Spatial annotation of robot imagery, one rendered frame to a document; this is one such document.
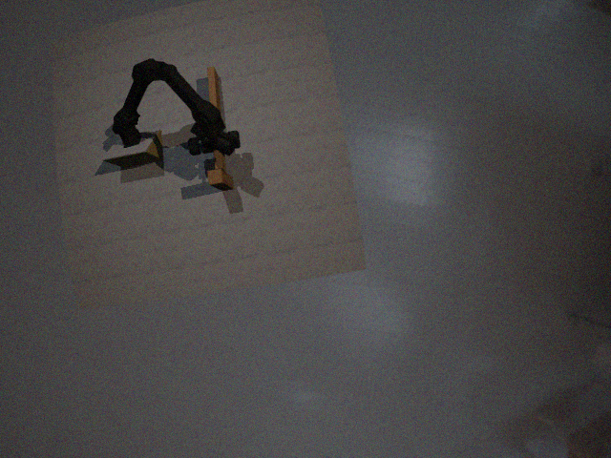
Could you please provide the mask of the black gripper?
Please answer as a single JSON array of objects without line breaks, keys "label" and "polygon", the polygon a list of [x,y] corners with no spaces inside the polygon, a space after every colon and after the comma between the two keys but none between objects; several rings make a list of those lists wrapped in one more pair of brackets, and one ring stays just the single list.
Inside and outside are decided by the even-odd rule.
[{"label": "black gripper", "polygon": [[[241,147],[240,138],[239,138],[240,133],[238,131],[229,131],[227,132],[227,134],[232,135],[233,137],[237,139],[236,140],[237,145],[235,149],[239,149]],[[215,150],[215,148],[212,148],[212,145],[205,145],[203,143],[200,143],[196,136],[193,138],[189,138],[188,145],[189,145],[189,153],[192,156],[200,155],[200,148],[203,153],[211,153],[211,152],[214,152]]]}]

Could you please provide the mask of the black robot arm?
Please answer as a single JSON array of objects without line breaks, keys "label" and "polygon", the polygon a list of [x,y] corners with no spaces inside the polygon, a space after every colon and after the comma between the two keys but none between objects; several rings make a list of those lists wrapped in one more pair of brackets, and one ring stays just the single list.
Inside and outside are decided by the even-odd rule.
[{"label": "black robot arm", "polygon": [[222,122],[220,111],[211,102],[200,98],[174,65],[150,58],[135,64],[132,78],[134,82],[122,109],[114,116],[112,128],[114,133],[120,135],[124,148],[140,143],[142,136],[135,127],[140,117],[140,114],[137,113],[138,105],[147,86],[153,81],[162,80],[166,81],[191,110],[196,122],[190,132],[195,134],[203,144],[212,145],[212,148],[225,155],[230,156],[234,152],[237,139],[223,131],[226,127]]}]

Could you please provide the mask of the wooden rail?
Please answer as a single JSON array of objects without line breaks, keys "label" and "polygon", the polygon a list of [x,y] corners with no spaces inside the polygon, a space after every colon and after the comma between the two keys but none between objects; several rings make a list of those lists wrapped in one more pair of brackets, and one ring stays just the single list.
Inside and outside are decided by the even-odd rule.
[{"label": "wooden rail", "polygon": [[[220,87],[219,87],[219,76],[216,73],[216,69],[214,66],[207,68],[207,77],[208,77],[208,90],[209,90],[209,102],[212,103],[221,113],[221,101],[220,101]],[[225,154],[221,153],[217,149],[214,150],[214,164],[215,169],[222,169],[226,172],[225,167]]]}]

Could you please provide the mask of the wooden post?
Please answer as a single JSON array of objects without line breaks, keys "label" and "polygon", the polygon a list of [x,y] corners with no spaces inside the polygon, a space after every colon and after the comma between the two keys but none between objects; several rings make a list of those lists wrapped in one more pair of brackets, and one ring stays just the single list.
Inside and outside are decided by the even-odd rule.
[{"label": "wooden post", "polygon": [[226,191],[233,188],[233,177],[224,172],[222,169],[207,171],[208,183],[219,190]]}]

